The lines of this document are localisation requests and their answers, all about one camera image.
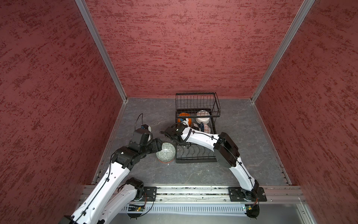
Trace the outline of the green patterned bowl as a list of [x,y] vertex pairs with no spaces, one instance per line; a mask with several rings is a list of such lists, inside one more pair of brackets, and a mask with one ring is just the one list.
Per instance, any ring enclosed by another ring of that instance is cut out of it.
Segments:
[[173,144],[164,142],[162,150],[156,153],[156,157],[161,161],[171,161],[176,156],[176,148]]

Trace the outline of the orange bowl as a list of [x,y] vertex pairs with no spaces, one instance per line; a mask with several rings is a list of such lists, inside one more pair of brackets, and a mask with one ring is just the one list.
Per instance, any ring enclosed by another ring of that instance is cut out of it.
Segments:
[[177,122],[180,122],[180,118],[182,118],[182,119],[189,119],[189,122],[190,122],[190,126],[192,125],[192,123],[193,123],[193,120],[192,120],[192,118],[190,117],[190,114],[188,114],[188,113],[180,113],[179,115],[178,115],[178,117],[177,117]]

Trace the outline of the blue patterned bowl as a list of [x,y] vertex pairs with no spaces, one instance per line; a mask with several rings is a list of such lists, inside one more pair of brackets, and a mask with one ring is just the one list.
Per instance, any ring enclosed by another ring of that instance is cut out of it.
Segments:
[[200,131],[201,131],[201,132],[211,133],[211,129],[210,129],[210,127],[209,127],[208,124],[200,123],[200,124],[199,124],[199,128],[200,128]]

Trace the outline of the white bowl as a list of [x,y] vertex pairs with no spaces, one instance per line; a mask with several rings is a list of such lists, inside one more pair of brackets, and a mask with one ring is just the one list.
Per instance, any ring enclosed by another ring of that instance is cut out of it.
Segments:
[[196,120],[196,122],[198,123],[198,124],[201,124],[201,123],[203,123],[203,124],[208,124],[209,122],[210,122],[210,113],[208,112],[208,111],[205,111],[205,110],[200,110],[200,111],[198,111],[197,112],[197,114],[196,114],[196,118],[195,118],[195,120]]

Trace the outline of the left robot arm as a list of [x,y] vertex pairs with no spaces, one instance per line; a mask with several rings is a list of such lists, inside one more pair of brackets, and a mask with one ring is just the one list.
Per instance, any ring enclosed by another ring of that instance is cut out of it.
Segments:
[[61,224],[108,224],[131,201],[140,200],[144,194],[144,183],[130,178],[115,193],[132,168],[148,154],[161,151],[163,141],[153,138],[147,129],[137,129],[129,145],[116,150],[103,178],[89,197],[70,216],[64,216]]

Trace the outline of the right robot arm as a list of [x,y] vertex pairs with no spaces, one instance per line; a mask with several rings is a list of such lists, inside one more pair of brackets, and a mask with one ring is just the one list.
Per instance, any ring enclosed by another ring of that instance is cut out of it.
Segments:
[[160,133],[178,145],[194,143],[213,151],[217,162],[228,168],[239,182],[241,197],[250,202],[258,201],[259,183],[246,169],[237,145],[227,133],[209,134],[183,123],[176,123]]

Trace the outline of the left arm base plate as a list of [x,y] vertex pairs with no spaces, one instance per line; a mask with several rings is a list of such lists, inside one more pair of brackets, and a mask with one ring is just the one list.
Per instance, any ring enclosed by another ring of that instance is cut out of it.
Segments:
[[139,191],[139,198],[136,199],[136,201],[139,202],[153,202],[156,200],[157,195],[157,187],[151,187],[151,186],[144,186]]

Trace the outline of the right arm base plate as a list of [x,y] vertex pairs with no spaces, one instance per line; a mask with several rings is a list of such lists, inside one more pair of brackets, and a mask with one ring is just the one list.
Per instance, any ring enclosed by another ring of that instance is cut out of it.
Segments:
[[257,192],[244,190],[241,187],[228,187],[228,195],[231,202],[266,202],[267,197],[262,187]]

